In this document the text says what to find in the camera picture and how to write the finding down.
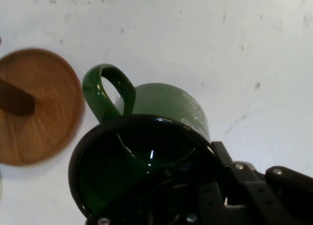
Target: white tabletop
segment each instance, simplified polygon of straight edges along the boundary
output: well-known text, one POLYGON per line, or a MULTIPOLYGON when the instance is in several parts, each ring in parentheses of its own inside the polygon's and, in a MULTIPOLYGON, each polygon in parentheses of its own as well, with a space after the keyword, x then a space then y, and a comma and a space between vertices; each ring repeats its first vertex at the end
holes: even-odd
MULTIPOLYGON (((0 0, 0 24, 0 56, 41 47, 63 56, 80 81, 105 62, 134 85, 178 86, 234 160, 313 176, 313 0, 0 0)), ((67 169, 95 125, 86 106, 60 154, 0 165, 1 225, 84 224, 67 169)))

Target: mug handle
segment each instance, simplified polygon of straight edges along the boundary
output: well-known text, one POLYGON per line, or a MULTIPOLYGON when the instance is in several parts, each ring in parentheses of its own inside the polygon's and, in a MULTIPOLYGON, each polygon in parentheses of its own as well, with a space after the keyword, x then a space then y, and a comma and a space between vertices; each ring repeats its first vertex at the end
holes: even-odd
POLYGON ((131 114, 135 101, 135 88, 125 74, 110 64, 91 68, 83 79, 84 97, 100 123, 122 115, 105 92, 101 76, 108 79, 124 100, 125 115, 131 114))

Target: dark wooden stick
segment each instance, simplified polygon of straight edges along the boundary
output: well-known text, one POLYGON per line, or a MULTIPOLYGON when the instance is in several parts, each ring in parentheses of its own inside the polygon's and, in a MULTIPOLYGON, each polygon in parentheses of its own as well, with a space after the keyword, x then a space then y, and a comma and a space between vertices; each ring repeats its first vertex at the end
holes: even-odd
POLYGON ((35 97, 0 79, 0 109, 24 116, 35 112, 35 97))

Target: round wooden tray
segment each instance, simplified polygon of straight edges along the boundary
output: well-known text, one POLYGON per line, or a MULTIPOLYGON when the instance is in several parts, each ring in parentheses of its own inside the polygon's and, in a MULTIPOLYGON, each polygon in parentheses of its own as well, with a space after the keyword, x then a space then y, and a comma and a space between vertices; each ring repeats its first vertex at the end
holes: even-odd
MULTIPOLYGON (((35 163, 63 149, 84 110, 81 85, 72 67, 52 52, 24 49, 0 59, 0 79, 35 98, 33 114, 0 110, 0 162, 35 163)), ((23 102, 18 106, 23 109, 23 102)))

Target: mug rim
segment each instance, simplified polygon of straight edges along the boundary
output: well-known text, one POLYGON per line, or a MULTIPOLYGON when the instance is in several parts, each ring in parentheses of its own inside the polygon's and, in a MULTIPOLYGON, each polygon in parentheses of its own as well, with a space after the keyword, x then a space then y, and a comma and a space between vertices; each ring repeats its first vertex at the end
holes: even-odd
POLYGON ((84 200, 82 198, 82 194, 78 187, 78 166, 80 164, 81 158, 84 155, 87 148, 92 144, 92 142, 99 138, 103 133, 117 130, 121 127, 131 127, 137 125, 165 125, 171 126, 176 128, 177 130, 181 131, 182 135, 187 135, 195 142, 195 146, 197 148, 204 148, 207 151, 209 148, 211 151, 212 156, 215 155, 215 150, 201 134, 190 128, 189 126, 166 118, 159 115, 150 115, 150 114, 133 114, 130 116, 120 116, 115 118, 114 120, 107 121, 105 123, 100 123, 90 131, 88 131, 78 142, 76 145, 69 162, 68 168, 68 182, 70 192, 72 197, 77 204, 80 211, 84 214, 86 218, 89 218, 93 214, 88 210, 84 200))

